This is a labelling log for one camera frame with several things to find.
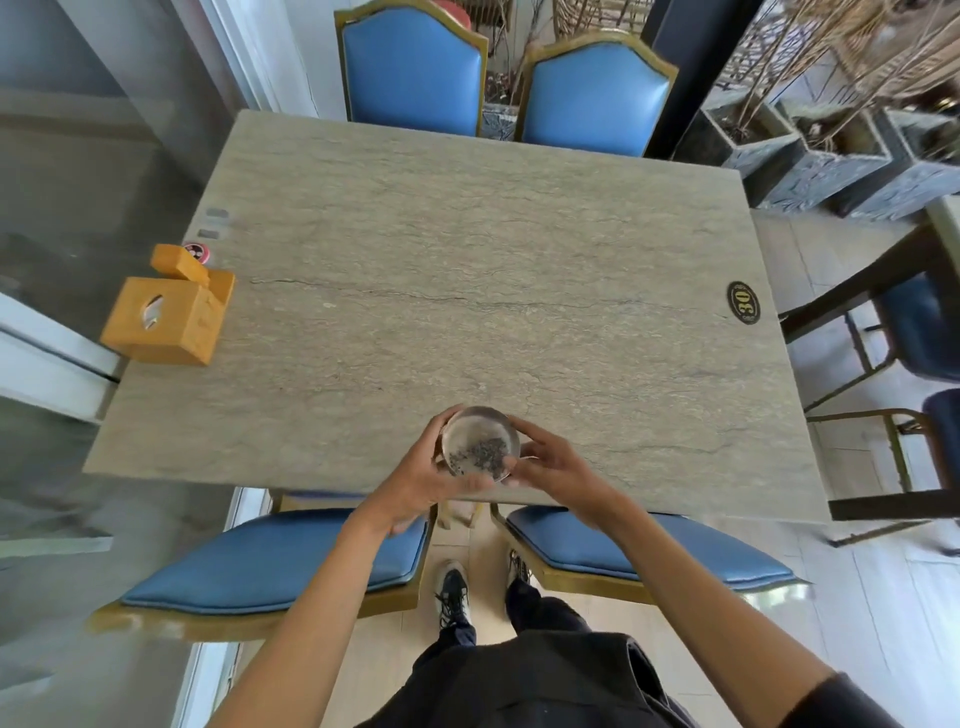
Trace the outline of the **dry tea leaves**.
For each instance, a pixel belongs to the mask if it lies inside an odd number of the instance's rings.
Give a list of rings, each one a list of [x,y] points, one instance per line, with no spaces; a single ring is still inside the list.
[[[480,473],[499,480],[504,473],[504,458],[510,455],[509,443],[500,438],[477,440],[454,454],[450,465],[462,476]]]

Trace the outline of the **wooden tissue box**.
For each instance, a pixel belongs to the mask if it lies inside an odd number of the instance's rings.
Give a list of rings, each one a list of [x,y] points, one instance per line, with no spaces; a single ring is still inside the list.
[[[227,306],[207,287],[174,278],[129,277],[121,287],[100,343],[152,365],[210,365]]]

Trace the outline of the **black oval table number plate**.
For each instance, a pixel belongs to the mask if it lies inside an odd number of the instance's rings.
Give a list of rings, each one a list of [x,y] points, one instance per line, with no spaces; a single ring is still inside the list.
[[[762,306],[754,289],[743,281],[732,281],[726,286],[726,303],[733,316],[742,324],[752,326],[762,319]]]

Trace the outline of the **clear drinking glass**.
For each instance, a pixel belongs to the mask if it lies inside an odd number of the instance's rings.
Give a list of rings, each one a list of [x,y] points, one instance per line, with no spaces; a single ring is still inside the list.
[[[462,475],[457,473],[450,465],[451,455],[454,455],[477,440],[488,438],[500,438],[509,443],[510,454],[506,457],[520,458],[522,443],[520,433],[510,424],[508,418],[497,409],[487,406],[470,406],[462,409],[450,419],[444,428],[441,437],[440,456],[443,464],[455,477],[465,477],[472,475],[469,473]],[[494,483],[501,483],[509,476],[509,470],[504,465],[504,472],[501,478],[493,480]]]

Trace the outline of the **person's black left shoe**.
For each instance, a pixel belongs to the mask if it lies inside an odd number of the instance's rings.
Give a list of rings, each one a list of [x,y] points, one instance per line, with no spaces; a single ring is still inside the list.
[[[440,565],[434,600],[440,629],[473,625],[469,581],[465,568],[458,561],[447,560]]]

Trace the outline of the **blue padded gold-framed chair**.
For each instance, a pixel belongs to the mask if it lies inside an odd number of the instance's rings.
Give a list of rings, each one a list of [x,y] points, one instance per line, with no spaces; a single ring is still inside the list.
[[[352,508],[258,516],[223,531],[91,613],[92,634],[184,643],[267,639],[329,555]]]
[[[590,30],[531,47],[521,65],[513,140],[641,158],[679,69],[640,38]]]
[[[489,42],[433,0],[334,11],[346,120],[477,138]]]
[[[639,524],[643,550],[582,522],[570,510],[523,505],[492,520],[547,590],[655,605],[686,574],[704,575],[758,610],[802,601],[811,585],[794,569],[749,543],[686,516],[654,513]]]

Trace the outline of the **grey stone planter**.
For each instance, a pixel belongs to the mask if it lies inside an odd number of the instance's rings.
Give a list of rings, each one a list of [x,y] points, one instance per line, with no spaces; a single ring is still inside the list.
[[[753,209],[811,210],[892,161],[864,107],[784,100],[774,109],[798,136],[745,180]]]
[[[872,119],[891,161],[835,195],[834,213],[895,221],[960,192],[960,117],[882,108]]]
[[[798,130],[780,111],[745,93],[707,103],[696,121],[697,162],[732,169],[743,180],[799,140]]]
[[[486,140],[512,140],[518,116],[511,74],[487,71],[478,136]]]

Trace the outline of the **person's black top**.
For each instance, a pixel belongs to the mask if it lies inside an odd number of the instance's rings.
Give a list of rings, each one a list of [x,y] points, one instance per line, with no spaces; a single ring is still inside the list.
[[[356,728],[700,728],[636,641],[530,630],[418,661]]]

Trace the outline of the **small wooden block holder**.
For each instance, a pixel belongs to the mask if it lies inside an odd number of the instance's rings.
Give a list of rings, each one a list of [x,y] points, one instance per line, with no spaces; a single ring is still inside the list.
[[[225,307],[233,297],[235,274],[227,270],[209,268],[185,246],[166,244],[154,246],[150,267],[164,278],[200,285],[212,293],[214,298]]]

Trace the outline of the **person's left forearm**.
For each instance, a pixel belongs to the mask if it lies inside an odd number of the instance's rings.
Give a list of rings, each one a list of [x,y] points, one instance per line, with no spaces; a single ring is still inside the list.
[[[367,498],[205,728],[320,728],[393,517]]]

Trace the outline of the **dark blue metal-framed chair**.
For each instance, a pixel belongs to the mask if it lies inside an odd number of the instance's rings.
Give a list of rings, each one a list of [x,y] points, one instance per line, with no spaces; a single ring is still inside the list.
[[[946,295],[929,273],[918,273],[870,299],[876,322],[860,327],[853,310],[842,321],[861,373],[803,407],[810,412],[899,363],[910,374],[940,383],[960,384],[960,314],[949,313]],[[875,363],[864,343],[866,334],[880,333],[886,357]]]
[[[834,549],[843,549],[935,521],[952,520],[960,524],[960,388],[931,394],[918,410],[885,407],[807,417],[811,424],[862,419],[882,420],[894,457],[899,491],[831,500],[829,510],[835,522],[887,521],[888,524],[828,540],[828,544]],[[902,440],[911,435],[923,436],[928,445],[939,483],[936,489],[917,490],[912,482],[902,447]]]

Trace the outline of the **bundle of dried branches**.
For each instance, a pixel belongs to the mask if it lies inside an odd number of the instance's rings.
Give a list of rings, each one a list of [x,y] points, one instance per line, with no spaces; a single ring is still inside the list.
[[[831,56],[831,98],[858,110],[912,98],[960,75],[960,0],[763,0],[718,79],[740,92],[720,126],[750,140],[762,104]]]

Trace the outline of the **person's black trousers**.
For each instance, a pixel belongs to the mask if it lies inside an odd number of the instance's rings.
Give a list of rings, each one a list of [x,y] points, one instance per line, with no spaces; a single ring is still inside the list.
[[[506,588],[505,607],[508,620],[517,635],[529,630],[575,633],[592,631],[582,616],[565,601],[544,596],[536,587],[519,581],[515,581],[510,588]],[[439,629],[438,638],[414,661],[412,671],[417,672],[430,661],[450,650],[474,647],[476,647],[474,625]]]

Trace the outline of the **person's right forearm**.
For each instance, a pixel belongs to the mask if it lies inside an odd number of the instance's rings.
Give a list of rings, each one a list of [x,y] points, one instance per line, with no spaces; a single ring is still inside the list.
[[[607,536],[643,551],[643,511]],[[668,580],[655,597],[726,707],[743,728],[780,728],[787,716],[835,671],[737,595],[703,574]]]

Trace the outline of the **person's right hand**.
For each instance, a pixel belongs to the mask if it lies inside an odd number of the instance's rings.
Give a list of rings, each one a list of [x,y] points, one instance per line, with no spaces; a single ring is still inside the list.
[[[607,535],[614,533],[616,524],[641,512],[638,504],[600,477],[566,439],[557,436],[558,448],[550,455],[504,458],[509,471],[506,483],[546,493],[587,526]]]

